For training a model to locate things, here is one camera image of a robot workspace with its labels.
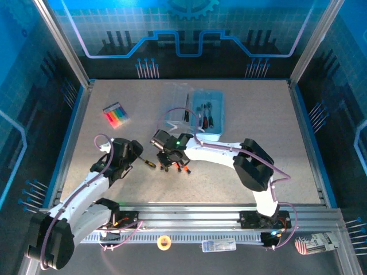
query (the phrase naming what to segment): work surface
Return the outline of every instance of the work surface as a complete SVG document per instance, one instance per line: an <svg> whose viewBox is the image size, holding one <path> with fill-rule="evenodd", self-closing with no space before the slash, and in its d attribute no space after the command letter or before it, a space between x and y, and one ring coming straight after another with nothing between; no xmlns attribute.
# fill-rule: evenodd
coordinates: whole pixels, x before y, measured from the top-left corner
<svg viewBox="0 0 367 275"><path fill-rule="evenodd" d="M94 84L79 138L68 171L62 198L85 178L101 156L93 138L105 133L113 138L137 140L142 156L158 164L158 150L149 141L162 114L161 91L167 80L97 80ZM224 92L225 121L220 142L243 142L250 138L273 158L275 166L292 179L276 185L278 200L319 203L317 188L286 81L186 80L195 88ZM120 102L130 121L113 129L102 110ZM118 180L105 198L117 202L223 202L254 203L252 192L229 167L208 162L191 162L190 175L171 168L153 170L140 160L126 178Z"/></svg>
<svg viewBox="0 0 367 275"><path fill-rule="evenodd" d="M199 244L173 244L164 252L155 244L124 245L106 252L98 245L79 245L61 270L46 274L113 275L337 275L342 274L335 251L301 255L294 240L276 251L237 245L236 251L203 253Z"/></svg>

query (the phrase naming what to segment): cable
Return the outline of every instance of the cable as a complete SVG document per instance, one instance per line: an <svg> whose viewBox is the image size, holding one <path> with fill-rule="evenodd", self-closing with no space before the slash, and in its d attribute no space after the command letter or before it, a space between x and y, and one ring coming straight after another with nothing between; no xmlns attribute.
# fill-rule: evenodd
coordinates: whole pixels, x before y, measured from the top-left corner
<svg viewBox="0 0 367 275"><path fill-rule="evenodd" d="M281 248L283 245L285 245L287 242L289 242L290 239L293 237L293 235L296 232L297 227L298 227L298 214L297 214L297 211L296 211L296 208L294 207L294 205L292 203L289 203L289 202L278 202L278 204L279 205L287 205L287 206L292 207L293 212L294 212L294 227L292 229L291 234L288 236L288 238L286 238L286 240L284 242L278 243L276 246L273 246L272 247L273 250Z"/></svg>
<svg viewBox="0 0 367 275"><path fill-rule="evenodd" d="M114 147L112 145L111 139L103 134L100 133L98 135L96 135L96 137L94 138L94 142L96 145L96 139L100 136L104 136L105 138L107 138L108 142L111 145L111 155L114 154ZM106 166L102 169L102 171L100 171L96 176L94 176L92 179L90 179L88 182L86 182L85 184L83 184L79 189L77 189L71 196L70 198L64 203L64 207L60 208L59 211L57 212L57 214L55 215L55 217L52 219L49 227L47 228L46 234L45 234L45 238L43 240L42 243L42 247L41 247L41 256L40 256L40 265L41 265L41 269L42 270L47 270L49 269L49 267L47 265L45 265L44 261L45 261L45 252L46 252L46 246L47 246L47 242L48 239L51 235L51 231L55 225L55 223L57 222L57 219L62 215L62 213L65 211L65 209L68 207L68 205L71 203L71 201L80 193L82 192L86 187L88 187L92 182L94 182L97 178L99 178L100 175L103 175L103 173L109 168L109 166L111 165L112 162L112 158L110 158L106 164Z"/></svg>
<svg viewBox="0 0 367 275"><path fill-rule="evenodd" d="M203 141L200 141L197 136L196 136L196 133L197 133L197 129L199 128L199 123L198 123L198 117L197 115L190 109L187 109L185 107L176 107L176 108L173 108L173 109L170 109L168 110L167 112L165 112L158 120L158 123L157 123L157 128L156 128L156 132L158 131L159 129L159 124L160 122L163 120L163 118L169 113L169 112L172 112L172 111L175 111L175 110L179 110L179 109L184 109L184 110L187 110L189 111L191 114L193 114L193 116L195 117L195 120L196 120L196 127L195 127L195 130L194 130L194 139L195 141L200 144L201 146L205 146L205 147L209 147L209 148L216 148L216 149L225 149L225 150L229 150L229 151L235 151L235 152L242 152L256 160L258 160L259 162L263 163L264 165L266 165L267 167L269 167L270 169L273 169L274 171L278 172L279 174L283 175L284 178L281 178L281 179L277 179L277 180L273 180L271 183L270 183L270 192L271 192L271 195L272 195L272 198L273 198L273 201L277 201L276 199L276 196L275 196L275 192L274 192L274 184L276 182L281 182L281 181L285 181L285 180L289 180L291 179L291 176L289 176L288 174L284 173L282 170L276 168L274 165L272 165L271 163L268 163L266 160L262 159L261 157L255 155L254 153L252 152L249 152L245 149L242 149L242 148L233 148L233 147L229 147L229 146L224 146L224 145L218 145L218 144L210 144L210 143L204 143ZM295 225L293 227L293 230L291 232L291 234L288 236L288 238L281 244L278 244L277 246L273 247L273 249L275 248L280 248L282 247L283 245L285 245L291 238L292 236L294 235L296 229L297 229L297 225L298 225L298 215L297 215L297 211L296 211L296 208L291 204L291 203L288 203L288 202L278 202L279 205L288 205L290 207L292 207L293 211L294 211L294 214L295 214Z"/></svg>
<svg viewBox="0 0 367 275"><path fill-rule="evenodd" d="M250 151L247 151L245 149L242 149L242 148L234 148L234 147L230 147L230 146L225 146L225 145L218 145L218 144L210 144L210 143L204 143L203 141L200 141L197 137L197 128L199 127L199 123L198 123L198 117L197 115L191 111L190 109L187 109L185 107L176 107L176 108L173 108L173 109L170 109L168 110L167 112L165 112L158 120L158 124L157 124L157 127L156 127L156 132L159 130L159 122L162 121L162 119L169 113L169 112L172 112L172 111L175 111L175 110L179 110L179 109L184 109L184 110L187 110L189 111L190 113L192 113L194 116L195 116L195 119L196 119L196 127L195 127L195 130L194 130L194 139L195 141L202 145L202 146L205 146L205 147L210 147L210 148L215 148L215 149L225 149L225 150L229 150L229 151L235 151L235 152L242 152L246 155L249 155L250 157L258 160L259 162L263 163L264 165L266 165L267 167L273 169L274 171L278 172L279 174L283 175L284 178L281 178L281 179L277 179L275 181L273 181L273 185L275 182L280 182L282 180L288 180L288 179L291 179L291 176L289 176L288 174L284 173L282 170L276 168L274 165L272 165L271 163L268 163L266 160L262 159L261 157L255 155L254 153L250 152Z"/></svg>
<svg viewBox="0 0 367 275"><path fill-rule="evenodd" d="M127 226L125 226L124 228L128 228L128 227L131 227L133 225L136 225L136 223L138 222L133 222ZM138 227L121 243L119 243L118 245L111 245L110 247L108 247L107 245L103 246L100 242L99 242L99 245L106 251L107 249L110 249L110 250L114 250L115 248L119 248L120 246L124 245L129 239L132 238L132 236L134 236L136 234L136 232L138 232L138 230L140 229L140 227L142 227L143 225L143 221L140 221L139 222L139 225Z"/></svg>

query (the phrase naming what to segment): yellow tape roll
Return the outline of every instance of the yellow tape roll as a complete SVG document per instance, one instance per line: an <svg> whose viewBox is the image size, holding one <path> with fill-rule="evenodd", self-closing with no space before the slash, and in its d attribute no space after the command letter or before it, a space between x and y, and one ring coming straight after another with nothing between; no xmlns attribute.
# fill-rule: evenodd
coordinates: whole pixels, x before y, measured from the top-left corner
<svg viewBox="0 0 367 275"><path fill-rule="evenodd" d="M158 248L163 251L168 250L171 247L171 244L171 238L166 235L160 236L157 240Z"/></svg>

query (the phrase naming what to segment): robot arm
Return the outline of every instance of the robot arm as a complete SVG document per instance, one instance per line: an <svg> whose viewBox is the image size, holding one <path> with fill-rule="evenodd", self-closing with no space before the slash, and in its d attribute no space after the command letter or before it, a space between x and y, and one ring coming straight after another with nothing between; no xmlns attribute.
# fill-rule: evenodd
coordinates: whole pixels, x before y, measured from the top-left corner
<svg viewBox="0 0 367 275"><path fill-rule="evenodd" d="M52 227L43 261L44 265L53 269L63 268L70 260L74 248L97 228L106 225L108 229L117 230L118 227L132 222L123 219L124 214L120 212L118 203L104 199L102 196L116 180L125 177L132 169L131 164L143 152L143 147L136 140L112 141L114 154L110 154L110 146L101 146L100 150L107 154L93 164L83 183L64 202L102 172L108 160L112 158L111 165L103 175L78 192L67 207L60 202L47 213L38 212L32 216L26 243L27 257L40 260L45 233L60 209L63 212Z"/></svg>
<svg viewBox="0 0 367 275"><path fill-rule="evenodd" d="M205 143L210 147L198 144L193 135L181 134L176 138L162 130L158 130L151 140L151 144L160 150L157 156L164 166L175 163L185 166L191 160L205 160L236 170L242 184L252 190L257 212L269 219L276 219L279 207L278 202L272 199L270 188L273 170L255 159L249 160L244 153L227 148L246 149L273 164L270 156L251 139L245 139L243 143Z"/></svg>

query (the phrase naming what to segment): purple cable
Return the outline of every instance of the purple cable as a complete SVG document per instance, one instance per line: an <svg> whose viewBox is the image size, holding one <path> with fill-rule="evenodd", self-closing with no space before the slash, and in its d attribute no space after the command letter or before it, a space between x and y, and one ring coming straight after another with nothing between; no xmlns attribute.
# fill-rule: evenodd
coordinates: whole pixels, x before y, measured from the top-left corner
<svg viewBox="0 0 367 275"><path fill-rule="evenodd" d="M127 226L125 226L125 227L123 227L123 228L128 228L128 227L131 227L131 226L133 226L133 225L136 225L138 222L133 222L133 223L131 223L131 224L129 224L129 225L127 225ZM125 243L127 243L127 241L129 240L129 239L131 239L132 238L132 236L134 236L135 234L136 234L136 232L138 232L138 230L140 229L140 227L142 227L142 225L143 225L143 221L140 221L139 222L139 225L138 225L138 227L136 227L136 229L123 241L123 242L121 242L121 243L119 243L118 245L114 245L114 246L111 246L111 247L107 247L107 246L103 246L101 243L99 243L99 245L104 249L104 250L106 250L106 249L110 249L110 250L114 250L115 248L119 248L120 246L122 246L122 245L124 245Z"/></svg>
<svg viewBox="0 0 367 275"><path fill-rule="evenodd" d="M279 205L287 205L287 206L292 207L293 212L294 212L294 226L293 226L293 230L292 230L291 234L288 236L288 238L286 238L286 240L284 242L278 243L276 246L274 246L273 250L281 248L283 245L285 245L287 242L289 242L290 239L293 237L293 235L296 232L297 227L298 227L298 214L297 214L297 211L296 211L296 208L294 207L294 205L292 203L289 203L289 202L278 202L278 204Z"/></svg>
<svg viewBox="0 0 367 275"><path fill-rule="evenodd" d="M169 113L169 112L172 112L174 110L179 110L179 109L183 109L183 110L187 110L189 111L190 113L192 113L194 116L195 116L195 119L196 119L196 127L195 127L195 132L194 132L194 139L195 141L202 145L202 146L205 146L205 147L210 147L210 148L216 148L216 149L225 149L225 150L229 150L229 151L235 151L235 152L242 152L246 155L249 155L250 157L258 160L259 162L265 164L267 167L273 169L274 171L280 173L281 175L283 175L285 178L281 178L281 179L277 179L277 180L274 180L270 185L272 186L272 184L274 185L274 183L276 182L279 182L281 180L288 180L288 179L291 179L291 176L289 176L288 174L284 173L282 170L276 168L274 165L272 165L271 163L268 163L266 160L262 159L261 157L255 155L254 153L252 152L249 152L245 149L242 149L242 148L233 148L233 147L229 147L229 146L224 146L224 145L217 145L217 144L210 144L210 143L204 143L204 142L201 142L197 136L196 136L196 133L197 133L197 128L199 127L198 125L198 117L197 115L191 111L190 109L187 109L185 107L177 107L177 108L173 108L171 110L168 110L167 112L165 112L160 118L159 118L159 121L158 121L158 124L157 124L157 128L156 128L156 132L158 131L158 128L159 128L159 122L162 121L162 119Z"/></svg>
<svg viewBox="0 0 367 275"><path fill-rule="evenodd" d="M96 137L94 138L94 142L96 144L96 139L100 136L104 136L105 138L107 138L108 142L111 145L111 155L114 154L114 147L112 145L111 139L103 134L103 133L99 133L98 135L96 135ZM88 182L86 182L85 184L83 184L78 190L76 190L71 196L70 198L64 203L64 207L60 208L59 211L57 212L56 216L52 219L49 227L47 228L46 234L45 234L45 238L44 241L42 243L42 248L41 248L41 257L40 257L40 265L41 265L41 269L42 270L47 270L49 269L49 267L47 267L47 265L44 264L44 260L45 260L45 252L46 252L46 246L47 246L47 242L48 239L51 235L51 231L53 226L55 225L55 223L57 222L57 219L62 215L62 213L65 211L65 209L68 207L68 205L71 203L71 201L80 193L82 192L86 187L88 187L92 182L94 182L100 175L103 175L103 173L109 168L109 166L111 165L112 162L112 158L110 158L108 160L108 163L106 164L106 166L102 169L102 171L100 171L96 176L94 176L92 179L90 179Z"/></svg>
<svg viewBox="0 0 367 275"><path fill-rule="evenodd" d="M136 222L132 222L132 223L129 223L128 225L125 225L121 228L116 228L116 229L98 229L100 231L103 231L103 232L115 232L115 231L123 231L127 228L130 228L131 226L134 226L134 225L137 225L140 221L136 221Z"/></svg>
<svg viewBox="0 0 367 275"><path fill-rule="evenodd" d="M233 148L233 147L229 147L229 146L224 146L224 145L217 145L217 144L210 144L210 143L204 143L204 142L201 142L197 136L196 136L196 133L197 133L197 129L199 128L199 123L198 123L198 117L197 115L190 109L187 109L185 107L177 107L177 108L173 108L173 109L170 109L168 110L167 112L165 112L158 120L158 124L157 124L157 128L156 128L156 132L158 131L158 128L159 128L159 124L160 122L163 120L163 118L169 113L169 112L172 112L172 111L175 111L175 110L180 110L180 109L183 109L183 110L187 110L189 111L190 113L193 114L193 116L195 117L195 120L196 120L196 127L195 127L195 131L194 131L194 139L195 141L200 144L201 146L205 146L205 147L209 147L209 148L216 148L216 149L225 149L225 150L229 150L229 151L235 151L235 152L242 152L246 155L249 155L250 157L258 160L259 162L263 163L264 165L266 165L267 167L273 169L274 171L278 172L279 174L283 175L284 178L281 178L281 179L276 179L276 180L273 180L271 183L270 183L270 192L271 192L271 196L273 198L273 201L276 202L276 196L275 196L275 192L274 192L274 184L276 182L281 182L281 181L285 181L285 180L289 180L291 179L291 176L289 176L288 174L284 173L282 170L276 168L274 165L272 165L271 163L268 163L266 160L262 159L261 157L255 155L254 153L252 152L249 152L245 149L242 149L242 148ZM279 205L288 205L290 207L292 207L294 213L295 213L295 225L293 227L293 230L291 232L291 234L289 235L289 237L284 241L282 242L281 244L278 244L275 248L280 248L282 247L283 245L285 245L291 238L292 236L294 235L296 229L297 229L297 225L298 225L298 215L297 215L297 212L296 212L296 209L294 207L294 205L292 205L291 203L288 203L288 202L278 202Z"/></svg>

